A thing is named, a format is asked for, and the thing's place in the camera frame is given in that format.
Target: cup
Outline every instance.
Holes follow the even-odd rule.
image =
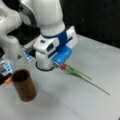
[[[20,69],[15,71],[12,75],[12,81],[22,101],[29,102],[36,97],[37,92],[28,70]]]

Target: cable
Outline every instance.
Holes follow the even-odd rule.
[[[41,71],[44,71],[44,72],[52,71],[57,67],[56,65],[53,65],[50,69],[41,69],[41,68],[38,67],[38,62],[35,63],[35,66],[38,70],[41,70]]]

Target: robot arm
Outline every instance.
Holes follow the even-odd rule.
[[[8,8],[2,0],[0,0],[0,44],[5,53],[4,59],[13,61],[17,66],[26,62],[23,51],[19,45],[17,38],[9,36],[12,32],[22,24],[22,20],[18,12]]]
[[[74,27],[65,28],[59,0],[32,1],[41,35],[34,44],[38,67],[50,69],[55,63],[63,64],[72,54],[77,43]]]
[[[56,65],[63,64],[72,54],[72,48],[77,43],[77,35],[74,27],[69,29],[65,28],[63,22],[63,14],[59,0],[19,0],[20,12],[28,16],[31,25],[39,26],[41,28],[41,35],[38,36],[37,41],[33,45],[36,50],[36,59],[37,67],[43,70],[49,70],[51,67]],[[2,16],[2,22],[0,22],[0,42],[2,43],[2,48],[5,51],[5,54],[8,51],[11,51],[9,58],[13,56],[12,61],[17,61],[18,55],[22,56],[20,46],[18,45],[17,49],[13,46],[13,40],[7,34],[14,29],[18,28],[22,21],[19,14],[16,11],[13,11],[7,8],[2,0],[0,0],[0,12]]]

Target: white table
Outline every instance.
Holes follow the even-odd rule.
[[[12,84],[0,87],[0,120],[118,120],[120,117],[120,50],[79,36],[68,64],[90,76],[108,96],[60,69],[41,72],[27,65],[37,97],[22,102]]]

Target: black cable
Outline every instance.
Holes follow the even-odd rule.
[[[2,1],[10,9],[18,11],[20,5],[19,0],[2,0]]]
[[[44,72],[49,72],[49,71],[52,71],[52,70],[54,70],[56,67],[55,66],[52,66],[50,69],[48,69],[48,70],[46,70],[46,69],[41,69],[41,68],[39,68],[38,67],[38,62],[36,62],[35,63],[35,66],[36,66],[36,68],[38,69],[38,70],[41,70],[41,71],[44,71]]]

